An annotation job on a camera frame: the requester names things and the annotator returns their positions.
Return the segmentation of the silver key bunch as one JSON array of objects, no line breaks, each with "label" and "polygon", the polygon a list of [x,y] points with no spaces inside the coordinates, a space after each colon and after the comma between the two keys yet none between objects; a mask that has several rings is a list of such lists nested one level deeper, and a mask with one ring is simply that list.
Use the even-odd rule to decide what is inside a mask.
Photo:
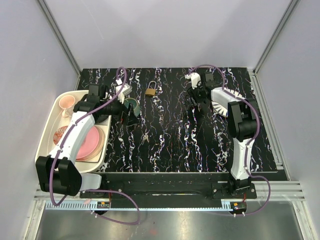
[{"label": "silver key bunch", "polygon": [[145,134],[143,135],[143,137],[142,137],[142,142],[143,142],[143,143],[144,143],[144,142],[147,142],[147,143],[150,142],[148,133],[145,133]]}]

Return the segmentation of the brass padlock silver shackle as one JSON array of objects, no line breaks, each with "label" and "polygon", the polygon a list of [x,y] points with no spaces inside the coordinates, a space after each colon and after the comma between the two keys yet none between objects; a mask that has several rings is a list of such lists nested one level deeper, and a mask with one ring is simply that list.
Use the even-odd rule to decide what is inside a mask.
[{"label": "brass padlock silver shackle", "polygon": [[156,95],[157,82],[152,80],[148,83],[148,87],[145,91],[145,95],[148,97],[154,97]]}]

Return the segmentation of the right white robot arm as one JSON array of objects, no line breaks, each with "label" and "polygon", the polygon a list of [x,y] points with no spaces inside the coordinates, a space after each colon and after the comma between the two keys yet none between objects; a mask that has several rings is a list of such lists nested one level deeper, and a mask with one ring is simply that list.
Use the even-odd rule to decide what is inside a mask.
[{"label": "right white robot arm", "polygon": [[230,197],[239,198],[251,187],[251,153],[260,131],[254,101],[224,85],[220,86],[210,72],[202,75],[192,72],[185,78],[191,82],[187,93],[193,104],[210,101],[212,108],[227,118],[227,130],[233,140],[233,161],[229,170],[227,192]]}]

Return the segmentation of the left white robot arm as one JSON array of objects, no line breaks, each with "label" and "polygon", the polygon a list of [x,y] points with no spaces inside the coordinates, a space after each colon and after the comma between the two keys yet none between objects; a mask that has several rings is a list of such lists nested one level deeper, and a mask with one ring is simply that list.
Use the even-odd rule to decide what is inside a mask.
[{"label": "left white robot arm", "polygon": [[90,191],[97,198],[108,193],[108,186],[100,175],[81,173],[76,168],[76,156],[89,131],[105,116],[115,116],[123,124],[138,123],[132,104],[107,99],[106,86],[91,85],[88,93],[75,104],[70,124],[57,145],[47,156],[39,156],[35,161],[43,192],[75,196],[78,192]]}]

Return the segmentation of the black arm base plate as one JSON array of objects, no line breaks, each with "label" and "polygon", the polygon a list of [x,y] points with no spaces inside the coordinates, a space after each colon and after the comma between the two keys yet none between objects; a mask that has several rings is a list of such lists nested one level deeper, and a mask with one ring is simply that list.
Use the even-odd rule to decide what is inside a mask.
[{"label": "black arm base plate", "polygon": [[245,180],[238,185],[229,173],[103,173],[100,192],[86,191],[81,198],[111,197],[114,208],[128,208],[131,203],[119,195],[130,196],[140,209],[213,208],[222,199],[257,198],[255,185]]}]

